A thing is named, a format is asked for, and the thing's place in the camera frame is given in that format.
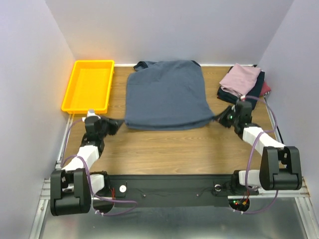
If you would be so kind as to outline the blue-grey tank top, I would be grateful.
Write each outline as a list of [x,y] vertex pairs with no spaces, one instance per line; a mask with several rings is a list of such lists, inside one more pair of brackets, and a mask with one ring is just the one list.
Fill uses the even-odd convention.
[[128,128],[187,130],[213,120],[196,61],[140,61],[134,70],[126,87],[124,120]]

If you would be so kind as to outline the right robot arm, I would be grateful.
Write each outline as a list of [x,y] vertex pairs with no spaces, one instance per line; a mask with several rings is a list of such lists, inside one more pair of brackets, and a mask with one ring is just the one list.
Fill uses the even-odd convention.
[[234,128],[241,140],[252,146],[246,170],[234,174],[237,178],[229,182],[234,194],[247,188],[272,190],[299,190],[302,187],[300,152],[294,146],[286,146],[252,122],[252,105],[239,100],[228,106],[213,119],[226,128]]

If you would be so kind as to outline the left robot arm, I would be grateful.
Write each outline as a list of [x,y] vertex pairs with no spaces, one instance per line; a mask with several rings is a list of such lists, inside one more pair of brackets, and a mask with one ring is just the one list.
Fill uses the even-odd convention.
[[78,153],[61,161],[61,168],[50,175],[53,216],[87,213],[96,194],[113,193],[107,172],[90,173],[89,169],[103,153],[104,138],[115,135],[124,121],[91,114],[83,122],[85,133]]

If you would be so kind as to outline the dark navy folded tank top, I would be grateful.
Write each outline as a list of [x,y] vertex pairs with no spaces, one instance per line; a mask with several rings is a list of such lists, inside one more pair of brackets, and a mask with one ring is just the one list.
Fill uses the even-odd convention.
[[[263,84],[265,82],[264,78],[265,78],[265,72],[261,71],[259,76],[257,77],[257,82],[255,86],[247,94],[248,96],[259,97],[262,91]],[[236,104],[236,102],[238,101],[238,98],[236,96],[232,95],[231,93],[225,92],[224,90],[221,89],[221,87],[219,87],[217,91],[217,98],[231,104]],[[257,104],[257,100],[248,98],[247,101],[251,103],[252,110],[254,110]]]

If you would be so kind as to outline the pink folded tank top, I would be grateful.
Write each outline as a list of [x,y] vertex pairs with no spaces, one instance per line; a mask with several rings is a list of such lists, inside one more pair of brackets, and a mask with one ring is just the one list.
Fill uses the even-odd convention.
[[223,91],[241,97],[255,86],[260,73],[261,68],[242,66],[236,63],[219,85]]

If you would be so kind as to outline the maroon folded tank top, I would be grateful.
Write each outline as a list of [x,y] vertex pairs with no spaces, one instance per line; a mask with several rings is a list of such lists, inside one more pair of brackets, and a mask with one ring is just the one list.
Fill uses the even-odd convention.
[[264,97],[271,92],[271,88],[266,82],[263,83],[259,97]]

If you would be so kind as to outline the yellow plastic tray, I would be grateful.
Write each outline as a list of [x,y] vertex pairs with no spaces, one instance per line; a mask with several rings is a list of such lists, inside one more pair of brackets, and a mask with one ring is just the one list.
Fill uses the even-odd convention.
[[69,114],[108,111],[115,62],[77,60],[74,63],[61,110]]

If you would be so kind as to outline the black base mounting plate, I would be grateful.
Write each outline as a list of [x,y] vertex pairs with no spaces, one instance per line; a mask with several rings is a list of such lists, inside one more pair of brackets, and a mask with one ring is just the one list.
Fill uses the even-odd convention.
[[115,206],[138,207],[228,207],[229,199],[247,195],[233,174],[104,175],[99,196],[111,196]]

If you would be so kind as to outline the aluminium frame rail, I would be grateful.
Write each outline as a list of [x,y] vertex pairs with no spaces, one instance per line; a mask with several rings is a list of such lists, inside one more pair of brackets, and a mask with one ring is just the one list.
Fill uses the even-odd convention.
[[308,187],[307,187],[307,184],[306,184],[304,177],[302,178],[302,187],[300,189],[300,194],[303,197],[310,197],[310,193],[309,193],[309,190],[308,190]]

